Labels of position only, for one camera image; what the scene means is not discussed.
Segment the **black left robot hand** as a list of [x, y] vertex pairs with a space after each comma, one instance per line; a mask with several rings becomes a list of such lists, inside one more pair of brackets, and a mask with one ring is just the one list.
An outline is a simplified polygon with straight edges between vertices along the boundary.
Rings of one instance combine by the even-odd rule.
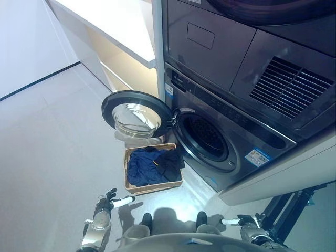
[[96, 204], [96, 210], [119, 208], [135, 201], [135, 196], [126, 196], [124, 198], [116, 198], [117, 189], [113, 188], [104, 195], [100, 195]]

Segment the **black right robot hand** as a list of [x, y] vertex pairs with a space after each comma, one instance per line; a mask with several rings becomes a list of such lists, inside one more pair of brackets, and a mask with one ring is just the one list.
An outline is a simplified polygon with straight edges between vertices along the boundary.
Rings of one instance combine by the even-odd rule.
[[255, 223], [255, 220], [251, 215], [238, 214], [237, 218], [227, 219], [223, 218], [220, 220], [223, 225], [226, 226], [244, 226], [248, 223]]

